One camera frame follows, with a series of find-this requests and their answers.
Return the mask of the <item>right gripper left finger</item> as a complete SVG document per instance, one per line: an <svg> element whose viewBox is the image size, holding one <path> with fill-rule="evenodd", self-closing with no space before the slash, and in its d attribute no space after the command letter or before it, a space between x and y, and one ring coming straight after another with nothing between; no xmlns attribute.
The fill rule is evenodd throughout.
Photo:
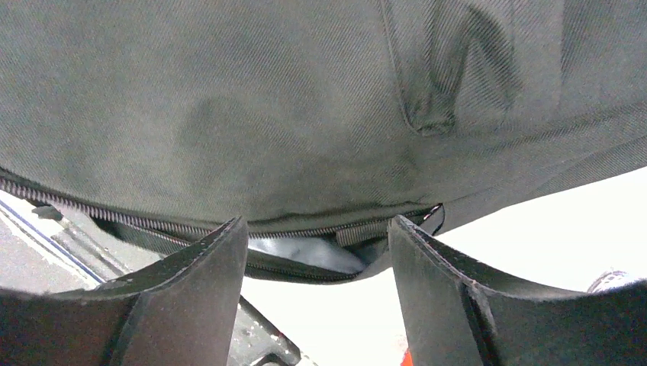
<svg viewBox="0 0 647 366"><path fill-rule="evenodd" d="M196 243L92 291L1 292L3 365L225 365L248 226Z"/></svg>

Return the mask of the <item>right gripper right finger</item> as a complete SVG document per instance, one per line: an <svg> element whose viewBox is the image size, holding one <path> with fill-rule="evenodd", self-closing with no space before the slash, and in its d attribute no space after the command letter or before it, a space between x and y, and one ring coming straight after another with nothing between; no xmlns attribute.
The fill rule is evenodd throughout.
<svg viewBox="0 0 647 366"><path fill-rule="evenodd" d="M644 365L646 284L587 294L492 268L404 217L388 244L415 365Z"/></svg>

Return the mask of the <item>black student backpack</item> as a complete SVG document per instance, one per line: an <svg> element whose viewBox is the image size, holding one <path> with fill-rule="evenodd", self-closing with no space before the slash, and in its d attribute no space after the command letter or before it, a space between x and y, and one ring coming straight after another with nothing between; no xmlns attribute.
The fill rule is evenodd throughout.
<svg viewBox="0 0 647 366"><path fill-rule="evenodd" d="M254 277L645 165L644 1L1 3L2 189L163 254L244 217Z"/></svg>

